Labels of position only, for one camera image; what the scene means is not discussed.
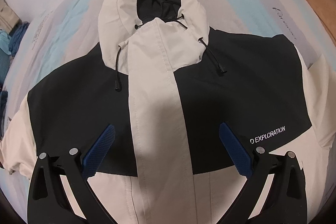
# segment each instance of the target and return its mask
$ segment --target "bed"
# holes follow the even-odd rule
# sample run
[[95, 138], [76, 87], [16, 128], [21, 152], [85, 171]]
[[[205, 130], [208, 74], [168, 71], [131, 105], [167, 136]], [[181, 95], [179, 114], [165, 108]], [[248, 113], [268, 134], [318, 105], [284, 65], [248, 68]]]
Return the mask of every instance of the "bed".
[[[20, 18], [30, 21], [18, 53], [4, 83], [8, 101], [3, 117], [4, 131], [26, 93], [43, 77], [70, 60], [87, 54], [99, 42], [97, 21], [104, 0], [7, 0]], [[284, 34], [301, 52], [309, 67], [323, 54], [336, 70], [336, 48], [320, 19], [306, 0], [199, 0], [205, 7], [210, 26], [230, 33], [263, 37]], [[329, 180], [320, 206], [308, 207], [308, 220], [330, 198], [336, 174], [336, 151], [330, 153]], [[27, 222], [29, 181], [19, 173], [0, 169], [0, 188]]]

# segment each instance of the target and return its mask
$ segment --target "round metal bolt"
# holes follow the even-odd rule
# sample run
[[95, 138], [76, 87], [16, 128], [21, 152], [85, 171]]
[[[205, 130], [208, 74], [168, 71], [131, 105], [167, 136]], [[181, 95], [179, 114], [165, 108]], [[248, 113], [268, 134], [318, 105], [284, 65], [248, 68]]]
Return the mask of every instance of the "round metal bolt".
[[261, 147], [261, 146], [258, 146], [258, 147], [256, 148], [256, 151], [257, 151], [259, 154], [263, 154], [263, 153], [265, 153], [265, 149], [264, 149], [263, 147]]
[[78, 152], [78, 149], [77, 148], [71, 148], [70, 151], [69, 151], [69, 154], [70, 155], [76, 155]]
[[288, 152], [288, 156], [289, 156], [290, 158], [294, 159], [294, 158], [295, 158], [295, 153], [292, 152], [292, 151], [289, 151], [289, 152]]
[[41, 154], [39, 155], [39, 158], [40, 158], [41, 160], [43, 160], [46, 156], [47, 156], [47, 154], [43, 152], [43, 153], [41, 153]]

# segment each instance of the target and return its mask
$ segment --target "jacket's right sleeve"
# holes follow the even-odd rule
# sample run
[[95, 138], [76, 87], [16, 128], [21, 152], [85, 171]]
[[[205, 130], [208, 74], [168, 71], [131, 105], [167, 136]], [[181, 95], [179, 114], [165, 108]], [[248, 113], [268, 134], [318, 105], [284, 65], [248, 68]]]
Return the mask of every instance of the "jacket's right sleeve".
[[0, 142], [0, 162], [9, 173], [19, 171], [31, 179], [36, 160], [36, 143], [26, 95]]

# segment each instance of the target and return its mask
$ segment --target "bed sheet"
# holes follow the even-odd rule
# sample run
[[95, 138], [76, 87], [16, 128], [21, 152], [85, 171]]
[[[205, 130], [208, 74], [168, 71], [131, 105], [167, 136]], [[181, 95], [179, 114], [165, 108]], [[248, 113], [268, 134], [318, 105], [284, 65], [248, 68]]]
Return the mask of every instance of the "bed sheet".
[[[6, 77], [8, 102], [4, 130], [25, 94], [62, 64], [88, 53], [99, 41], [98, 15], [104, 0], [64, 0], [30, 24]], [[336, 70], [336, 48], [305, 0], [198, 0], [214, 29], [263, 37], [284, 34], [309, 67], [324, 54]], [[29, 182], [0, 170], [0, 187], [26, 220]]]

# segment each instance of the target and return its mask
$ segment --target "hood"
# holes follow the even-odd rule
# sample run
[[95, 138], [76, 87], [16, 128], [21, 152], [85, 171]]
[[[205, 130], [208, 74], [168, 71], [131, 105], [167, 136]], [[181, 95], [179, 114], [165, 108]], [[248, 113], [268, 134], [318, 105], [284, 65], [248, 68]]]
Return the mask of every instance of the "hood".
[[[173, 22], [182, 15], [184, 18], [179, 21], [188, 27], [187, 30]], [[174, 70], [201, 61], [205, 48], [198, 39], [203, 37], [208, 44], [209, 25], [205, 9], [197, 0], [104, 0], [98, 31], [105, 65], [115, 69], [116, 56], [121, 48], [118, 70], [128, 75], [129, 39], [140, 31], [136, 25], [142, 26], [154, 19], [173, 26], [160, 32], [166, 41], [174, 40], [166, 47]]]

